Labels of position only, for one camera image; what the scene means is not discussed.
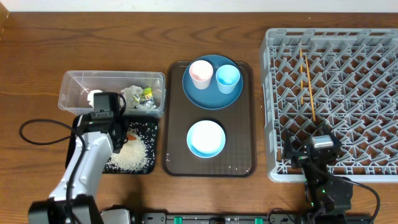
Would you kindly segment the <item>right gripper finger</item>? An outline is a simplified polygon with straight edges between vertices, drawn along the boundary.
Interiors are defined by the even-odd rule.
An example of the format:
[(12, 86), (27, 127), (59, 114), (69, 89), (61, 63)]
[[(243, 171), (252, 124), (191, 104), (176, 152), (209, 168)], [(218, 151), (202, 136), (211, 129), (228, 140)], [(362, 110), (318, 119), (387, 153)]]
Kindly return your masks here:
[(335, 137), (335, 135), (331, 132), (331, 129), (326, 123), (320, 123), (313, 134), (314, 137), (319, 137), (319, 136), (329, 136), (332, 139)]
[(283, 157), (284, 159), (291, 159), (293, 157), (293, 147), (290, 141), (290, 131), (288, 129), (285, 129)]

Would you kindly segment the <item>white tissue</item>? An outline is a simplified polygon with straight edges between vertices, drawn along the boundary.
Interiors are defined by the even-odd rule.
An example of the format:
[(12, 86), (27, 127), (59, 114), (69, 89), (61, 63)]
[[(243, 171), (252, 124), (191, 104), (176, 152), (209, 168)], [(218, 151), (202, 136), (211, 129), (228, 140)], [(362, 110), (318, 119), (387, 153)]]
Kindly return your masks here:
[(92, 108), (94, 108), (94, 94), (95, 93), (102, 93), (102, 91), (101, 90), (92, 90), (92, 91), (89, 92), (89, 94), (87, 96), (87, 101), (88, 101), (88, 104)]

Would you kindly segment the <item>orange carrot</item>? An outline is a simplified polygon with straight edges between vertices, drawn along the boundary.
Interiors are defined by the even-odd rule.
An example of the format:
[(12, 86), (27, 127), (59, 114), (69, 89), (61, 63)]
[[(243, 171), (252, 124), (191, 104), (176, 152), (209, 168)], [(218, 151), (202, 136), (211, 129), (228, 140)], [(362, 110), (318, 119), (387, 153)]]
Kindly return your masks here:
[(133, 136), (133, 135), (128, 134), (128, 135), (127, 135), (127, 139), (128, 139), (129, 141), (133, 141), (133, 140), (136, 140), (136, 137)]

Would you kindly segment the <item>white paper ball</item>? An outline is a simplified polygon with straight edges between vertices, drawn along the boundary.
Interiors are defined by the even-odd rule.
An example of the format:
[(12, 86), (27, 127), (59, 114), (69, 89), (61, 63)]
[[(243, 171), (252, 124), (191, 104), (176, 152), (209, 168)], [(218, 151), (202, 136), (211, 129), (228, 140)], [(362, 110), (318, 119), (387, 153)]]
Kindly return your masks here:
[(130, 86), (121, 90), (124, 99), (126, 100), (126, 108), (134, 109), (138, 106), (141, 100), (143, 89), (139, 86)]

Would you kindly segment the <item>green snack wrapper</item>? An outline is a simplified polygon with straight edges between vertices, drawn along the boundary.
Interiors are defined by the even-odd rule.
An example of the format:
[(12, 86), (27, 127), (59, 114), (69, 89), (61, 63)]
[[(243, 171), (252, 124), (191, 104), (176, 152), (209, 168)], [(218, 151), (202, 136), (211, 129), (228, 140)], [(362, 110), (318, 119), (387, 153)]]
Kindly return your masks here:
[(142, 93), (133, 94), (134, 101), (136, 102), (135, 108), (140, 110), (156, 109), (152, 88), (147, 87), (143, 89)]

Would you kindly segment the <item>light blue bowl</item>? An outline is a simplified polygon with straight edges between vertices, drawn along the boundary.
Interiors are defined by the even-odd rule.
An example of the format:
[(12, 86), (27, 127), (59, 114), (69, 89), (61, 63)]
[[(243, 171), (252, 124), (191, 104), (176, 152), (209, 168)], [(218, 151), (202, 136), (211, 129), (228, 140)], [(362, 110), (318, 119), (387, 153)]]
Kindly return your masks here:
[(226, 133), (218, 123), (202, 120), (190, 127), (186, 142), (195, 156), (209, 159), (217, 156), (224, 149)]

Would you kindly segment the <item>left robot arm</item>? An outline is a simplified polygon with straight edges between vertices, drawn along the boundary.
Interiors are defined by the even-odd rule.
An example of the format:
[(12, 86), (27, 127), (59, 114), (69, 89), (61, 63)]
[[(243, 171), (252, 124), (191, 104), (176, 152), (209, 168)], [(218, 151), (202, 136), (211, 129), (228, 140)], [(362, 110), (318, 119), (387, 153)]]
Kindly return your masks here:
[(32, 203), (29, 223), (102, 223), (95, 195), (103, 169), (127, 140), (126, 100), (120, 93), (93, 96), (94, 110), (76, 117), (66, 171), (47, 200)]

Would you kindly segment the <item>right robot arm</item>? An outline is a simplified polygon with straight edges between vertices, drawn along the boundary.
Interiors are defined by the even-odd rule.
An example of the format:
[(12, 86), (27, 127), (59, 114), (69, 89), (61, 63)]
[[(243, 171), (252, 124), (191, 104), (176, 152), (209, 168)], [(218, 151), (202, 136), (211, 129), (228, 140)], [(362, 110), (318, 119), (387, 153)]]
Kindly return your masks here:
[(347, 178), (328, 173), (327, 165), (334, 162), (341, 151), (340, 140), (323, 125), (321, 136), (315, 136), (295, 151), (291, 132), (284, 131), (283, 158), (289, 159), (293, 169), (302, 169), (305, 176), (305, 196), (312, 204), (306, 214), (295, 223), (347, 223), (345, 211), (351, 208), (353, 186)]

